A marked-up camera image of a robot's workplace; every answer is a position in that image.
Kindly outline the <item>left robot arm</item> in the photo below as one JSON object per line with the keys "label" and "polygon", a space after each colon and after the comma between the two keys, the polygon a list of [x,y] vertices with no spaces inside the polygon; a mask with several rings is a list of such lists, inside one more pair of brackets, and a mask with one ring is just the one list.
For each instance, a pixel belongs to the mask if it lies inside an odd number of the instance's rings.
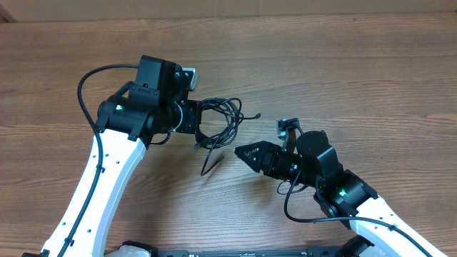
{"label": "left robot arm", "polygon": [[94,140],[70,204],[40,256],[102,256],[111,222],[126,185],[156,134],[196,131],[198,72],[143,55],[136,78],[103,101],[93,120],[77,89]]}

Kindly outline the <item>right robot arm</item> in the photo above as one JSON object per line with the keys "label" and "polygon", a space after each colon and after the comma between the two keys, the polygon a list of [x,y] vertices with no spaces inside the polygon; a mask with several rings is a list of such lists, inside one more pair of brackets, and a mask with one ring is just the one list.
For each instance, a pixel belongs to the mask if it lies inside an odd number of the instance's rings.
{"label": "right robot arm", "polygon": [[404,222],[377,191],[338,161],[324,131],[302,133],[291,151],[267,141],[239,146],[235,154],[256,173],[316,190],[323,218],[298,223],[340,221],[356,236],[337,256],[442,256],[443,252]]}

